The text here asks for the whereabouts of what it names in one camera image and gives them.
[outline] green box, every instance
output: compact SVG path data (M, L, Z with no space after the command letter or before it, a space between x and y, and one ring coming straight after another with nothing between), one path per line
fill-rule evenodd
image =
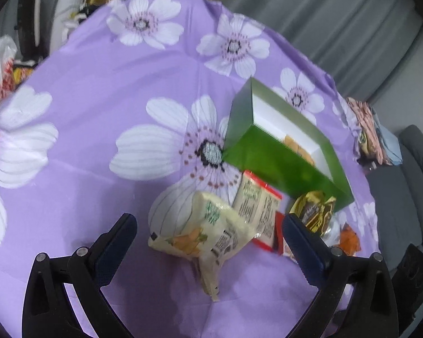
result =
M285 146L286 135L311 154L316 166ZM326 136L254 78L233 99L223 157L291 197L322 190L326 197L336 198L336 210L354 201L342 165Z

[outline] floral tablecloth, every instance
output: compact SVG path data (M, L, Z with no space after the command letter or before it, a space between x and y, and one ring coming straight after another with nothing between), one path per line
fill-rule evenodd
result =
M378 250L354 160L359 129L328 74L220 3L112 0L0 110L0 321L12 337L35 256L71 255L124 212L138 218L138 236L103 292L136 337L287 335L316 293L289 259L246 246L224 265L212 303L187 261L147 245L151 231L181 229L196 189L232 203L241 174L221 149L250 76L331 140L356 198L337 217L359 235L359 256Z

